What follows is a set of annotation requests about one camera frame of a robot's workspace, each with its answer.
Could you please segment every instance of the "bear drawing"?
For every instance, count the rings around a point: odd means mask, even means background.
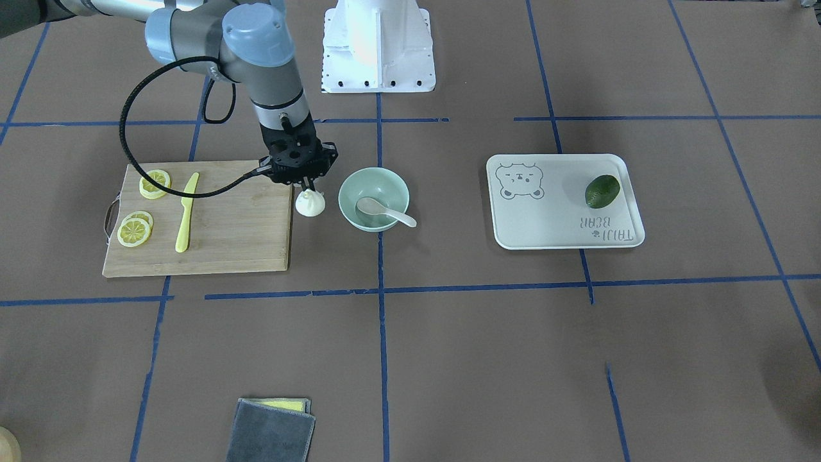
[[[543,177],[542,170],[535,165],[512,164],[507,167],[500,165],[496,169],[496,178],[502,184],[500,194],[505,199],[512,199],[516,196],[531,196],[534,199],[541,199],[544,197]]]

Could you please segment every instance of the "bowl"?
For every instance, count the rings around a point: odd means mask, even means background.
[[[367,215],[356,208],[362,197],[373,197],[388,209],[407,212],[411,193],[402,178],[381,167],[357,170],[339,187],[339,210],[358,229],[378,233],[392,228],[397,219],[387,215]]]

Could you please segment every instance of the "wooden cutting board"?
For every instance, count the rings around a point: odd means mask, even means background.
[[[185,189],[193,172],[200,172],[196,192],[223,187],[258,167],[254,160],[220,162],[164,162],[142,164],[147,172],[162,169],[172,188]],[[182,220],[179,196],[166,194],[149,200],[140,195],[140,174],[131,165],[120,192],[120,210],[108,244],[103,276],[206,275],[284,271],[291,250],[293,188],[254,177],[223,194],[194,199],[190,245],[177,253],[174,245]],[[144,210],[154,217],[151,237],[138,247],[117,240],[122,219]]]

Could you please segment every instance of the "yellow knife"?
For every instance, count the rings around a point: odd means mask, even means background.
[[[197,180],[200,179],[200,172],[194,172],[186,184],[185,192],[193,194],[197,189]],[[180,223],[180,232],[177,233],[177,245],[174,247],[177,253],[183,253],[188,250],[188,239],[191,235],[191,206],[194,205],[194,199],[190,197],[182,198],[182,223]]]

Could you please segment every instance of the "spoon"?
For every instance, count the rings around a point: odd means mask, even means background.
[[[356,208],[361,210],[362,213],[367,215],[387,215],[398,219],[404,224],[407,224],[411,228],[416,228],[416,220],[412,219],[410,216],[405,215],[401,212],[397,212],[396,210],[388,209],[386,206],[380,204],[376,199],[373,197],[363,197],[356,202]]]

